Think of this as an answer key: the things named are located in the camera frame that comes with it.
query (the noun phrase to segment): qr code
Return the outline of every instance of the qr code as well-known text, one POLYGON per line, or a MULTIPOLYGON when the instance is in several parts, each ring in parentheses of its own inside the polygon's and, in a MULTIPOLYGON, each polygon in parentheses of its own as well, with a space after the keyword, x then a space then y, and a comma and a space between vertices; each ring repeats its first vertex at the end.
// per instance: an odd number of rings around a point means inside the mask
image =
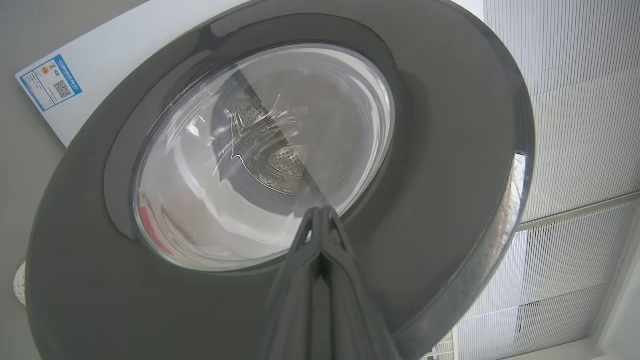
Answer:
POLYGON ((56 88, 58 95, 60 95, 60 99, 64 99, 67 96, 71 95, 71 91, 69 90, 69 87, 64 80, 53 84, 53 87, 56 88))

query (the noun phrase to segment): washing machine door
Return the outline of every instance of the washing machine door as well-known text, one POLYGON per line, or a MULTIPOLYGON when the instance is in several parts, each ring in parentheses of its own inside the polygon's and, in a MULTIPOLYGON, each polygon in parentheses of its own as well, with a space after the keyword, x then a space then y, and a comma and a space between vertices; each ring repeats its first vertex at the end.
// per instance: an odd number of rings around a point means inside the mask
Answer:
POLYGON ((400 353, 508 246, 534 152, 522 75, 448 1, 270 0, 153 55, 60 163, 28 254, 44 359, 256 355, 304 212, 341 215, 400 353))

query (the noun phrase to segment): washing machine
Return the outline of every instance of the washing machine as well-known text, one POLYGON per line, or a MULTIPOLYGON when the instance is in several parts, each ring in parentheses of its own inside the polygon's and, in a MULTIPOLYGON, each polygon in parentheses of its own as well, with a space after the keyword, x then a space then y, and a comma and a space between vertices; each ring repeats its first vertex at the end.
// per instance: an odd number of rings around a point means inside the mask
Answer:
POLYGON ((520 70, 452 2, 212 14, 68 147, 29 247, 34 340, 44 360, 253 359, 302 216, 328 204, 398 352, 418 359, 499 263, 533 163, 520 70))

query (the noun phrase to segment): label sticker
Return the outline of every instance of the label sticker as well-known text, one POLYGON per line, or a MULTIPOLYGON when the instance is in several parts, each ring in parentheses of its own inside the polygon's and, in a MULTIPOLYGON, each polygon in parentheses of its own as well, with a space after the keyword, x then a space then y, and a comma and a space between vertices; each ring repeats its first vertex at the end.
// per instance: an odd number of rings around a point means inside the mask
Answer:
POLYGON ((29 71, 21 76, 20 80, 42 111, 47 111, 82 93, 62 55, 29 71))

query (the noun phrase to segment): gray wall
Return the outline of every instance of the gray wall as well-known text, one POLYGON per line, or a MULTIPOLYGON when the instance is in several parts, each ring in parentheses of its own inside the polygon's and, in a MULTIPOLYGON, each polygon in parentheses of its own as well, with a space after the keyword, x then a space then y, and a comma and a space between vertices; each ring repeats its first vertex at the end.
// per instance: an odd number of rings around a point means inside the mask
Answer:
POLYGON ((0 359, 39 356, 13 276, 64 147, 13 75, 144 0, 0 1, 0 359))

